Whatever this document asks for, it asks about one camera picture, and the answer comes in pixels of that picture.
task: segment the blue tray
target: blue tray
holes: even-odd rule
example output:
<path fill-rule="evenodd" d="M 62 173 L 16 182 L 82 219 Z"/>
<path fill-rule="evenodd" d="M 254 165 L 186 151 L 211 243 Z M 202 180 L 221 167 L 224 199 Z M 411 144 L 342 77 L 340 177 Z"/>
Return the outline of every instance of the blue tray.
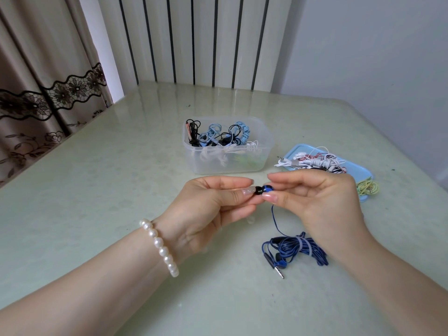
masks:
<path fill-rule="evenodd" d="M 326 151 L 321 150 L 321 149 L 315 149 L 313 146 L 310 146 L 310 145 L 297 144 L 284 157 L 286 159 L 292 160 L 294 155 L 296 155 L 299 152 L 310 153 L 313 150 L 316 153 L 319 153 L 319 152 L 326 153 Z M 347 169 L 347 173 L 349 175 L 351 175 L 353 178 L 355 178 L 356 182 L 364 180 L 364 179 L 369 178 L 369 177 L 372 177 L 372 179 L 373 179 L 372 172 L 370 172 L 366 168 L 363 168 L 362 166 L 359 166 L 359 165 L 357 165 L 355 163 L 352 163 L 351 161 L 347 160 L 342 166 L 344 166 Z M 287 170 L 290 170 L 290 171 L 294 170 L 291 167 L 284 167 L 284 168 L 287 169 Z M 363 202 L 365 202 L 367 200 L 368 197 L 369 197 L 368 195 L 359 196 L 359 201 L 361 203 L 363 203 Z"/>

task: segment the table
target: table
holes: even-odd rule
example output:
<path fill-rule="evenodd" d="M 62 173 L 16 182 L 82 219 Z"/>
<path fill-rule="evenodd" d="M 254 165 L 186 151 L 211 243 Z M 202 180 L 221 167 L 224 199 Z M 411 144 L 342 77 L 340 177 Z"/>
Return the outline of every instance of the table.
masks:
<path fill-rule="evenodd" d="M 263 119 L 277 155 L 304 142 L 370 169 L 381 191 L 362 204 L 369 230 L 448 288 L 448 194 L 348 103 L 165 83 L 143 83 L 0 189 L 0 307 L 79 266 L 168 206 L 194 178 L 180 127 L 189 116 Z M 281 229 L 303 230 L 276 210 Z M 270 206 L 218 234 L 181 265 L 120 335 L 395 335 L 366 294 L 329 259 L 299 256 L 278 277 L 261 254 L 277 236 Z"/>

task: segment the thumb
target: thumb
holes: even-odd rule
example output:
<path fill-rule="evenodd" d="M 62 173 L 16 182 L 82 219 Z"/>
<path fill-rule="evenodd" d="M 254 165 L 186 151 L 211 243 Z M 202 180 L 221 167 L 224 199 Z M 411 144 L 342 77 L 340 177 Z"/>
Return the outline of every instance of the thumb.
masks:
<path fill-rule="evenodd" d="M 221 206 L 235 206 L 249 200 L 255 193 L 255 186 L 238 190 L 217 190 L 218 203 Z"/>
<path fill-rule="evenodd" d="M 262 198 L 278 207 L 290 210 L 298 216 L 303 212 L 305 202 L 308 200 L 306 197 L 297 196 L 286 191 L 264 192 Z"/>

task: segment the hand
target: hand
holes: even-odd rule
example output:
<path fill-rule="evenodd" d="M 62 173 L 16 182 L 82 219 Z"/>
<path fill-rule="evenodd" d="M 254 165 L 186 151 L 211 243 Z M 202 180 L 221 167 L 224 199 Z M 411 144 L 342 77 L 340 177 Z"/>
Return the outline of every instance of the hand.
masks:
<path fill-rule="evenodd" d="M 253 180 L 209 176 L 188 181 L 166 211 L 153 221 L 179 264 L 207 245 L 223 226 L 243 219 L 264 200 Z"/>
<path fill-rule="evenodd" d="M 305 169 L 267 177 L 275 191 L 263 193 L 263 199 L 299 216 L 317 244 L 336 260 L 373 241 L 350 175 Z"/>

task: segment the curtain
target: curtain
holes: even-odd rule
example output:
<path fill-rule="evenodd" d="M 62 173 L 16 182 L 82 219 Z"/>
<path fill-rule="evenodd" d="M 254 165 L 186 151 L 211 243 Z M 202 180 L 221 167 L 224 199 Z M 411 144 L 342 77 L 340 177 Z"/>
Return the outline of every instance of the curtain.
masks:
<path fill-rule="evenodd" d="M 79 0 L 0 0 L 0 186 L 111 103 Z"/>

